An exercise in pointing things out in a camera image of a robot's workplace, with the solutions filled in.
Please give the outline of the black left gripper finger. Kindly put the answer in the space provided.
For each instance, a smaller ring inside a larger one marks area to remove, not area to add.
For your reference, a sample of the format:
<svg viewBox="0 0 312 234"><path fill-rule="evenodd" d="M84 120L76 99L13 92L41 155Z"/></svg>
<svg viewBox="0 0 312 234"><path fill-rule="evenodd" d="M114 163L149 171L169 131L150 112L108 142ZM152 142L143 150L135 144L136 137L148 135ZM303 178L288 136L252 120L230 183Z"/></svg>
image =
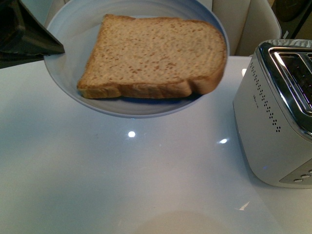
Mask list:
<svg viewBox="0 0 312 234"><path fill-rule="evenodd" d="M0 67L6 68L65 53L63 45L20 0L0 2Z"/></svg>

